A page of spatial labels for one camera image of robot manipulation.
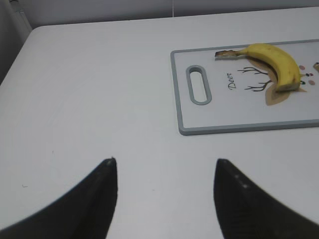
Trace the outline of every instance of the deer illustration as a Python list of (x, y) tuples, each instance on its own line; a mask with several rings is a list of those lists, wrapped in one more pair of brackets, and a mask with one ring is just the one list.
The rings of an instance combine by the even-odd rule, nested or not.
[[(266, 105), (268, 106), (272, 106), (275, 104), (278, 104), (284, 100), (286, 100), (291, 92), (276, 92), (275, 91), (275, 85), (277, 83), (277, 75), (275, 70), (269, 66), (268, 64), (259, 61), (257, 59), (254, 58), (247, 58), (247, 60), (254, 66), (254, 67), (244, 67), (243, 70), (238, 70), (241, 71), (242, 73), (245, 72), (255, 72), (255, 75), (258, 74), (263, 74), (263, 75), (267, 75), (269, 77), (269, 80), (267, 82), (259, 82), (258, 84), (260, 84), (259, 86), (248, 86), (245, 90), (252, 90), (253, 92), (259, 92), (259, 91), (263, 91), (266, 89), (266, 87), (271, 84), (271, 86), (266, 90), (265, 96), (266, 96)], [(298, 92), (306, 92), (304, 89), (302, 88), (298, 88), (296, 91)]]

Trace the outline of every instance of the yellow banana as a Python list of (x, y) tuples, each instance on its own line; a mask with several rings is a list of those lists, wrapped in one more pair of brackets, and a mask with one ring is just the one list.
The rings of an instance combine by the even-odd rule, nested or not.
[(276, 91), (293, 91), (300, 86), (300, 72), (295, 60), (282, 49), (263, 43), (249, 45), (240, 51), (219, 51), (215, 57), (247, 55), (271, 65), (277, 73)]

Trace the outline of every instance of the white wall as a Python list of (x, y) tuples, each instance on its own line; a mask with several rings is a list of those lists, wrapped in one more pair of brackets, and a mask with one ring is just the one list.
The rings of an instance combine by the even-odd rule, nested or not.
[(22, 47), (8, 9), (8, 2), (0, 0), (0, 83)]
[(19, 0), (33, 28), (41, 25), (172, 16), (172, 0)]
[(307, 6), (319, 6), (319, 0), (174, 0), (174, 13), (186, 16)]
[(19, 0), (33, 27), (319, 6), (319, 0)]

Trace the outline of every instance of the white table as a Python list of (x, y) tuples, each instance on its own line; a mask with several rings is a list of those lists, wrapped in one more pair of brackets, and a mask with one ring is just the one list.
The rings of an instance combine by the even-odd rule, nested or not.
[(319, 38), (319, 7), (43, 26), (0, 86), (0, 228), (118, 162), (108, 238), (222, 239), (216, 159), (319, 223), (319, 128), (182, 136), (169, 54)]

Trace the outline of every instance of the cutting board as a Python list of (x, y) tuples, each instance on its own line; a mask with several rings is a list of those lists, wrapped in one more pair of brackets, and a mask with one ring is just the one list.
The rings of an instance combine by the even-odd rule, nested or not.
[[(263, 62), (214, 57), (216, 51), (247, 45), (173, 51), (179, 132), (192, 135), (318, 126), (319, 40), (271, 44), (288, 52), (299, 65), (304, 76), (298, 91), (276, 93), (276, 74)], [(195, 73), (200, 76), (200, 87), (195, 85)]]

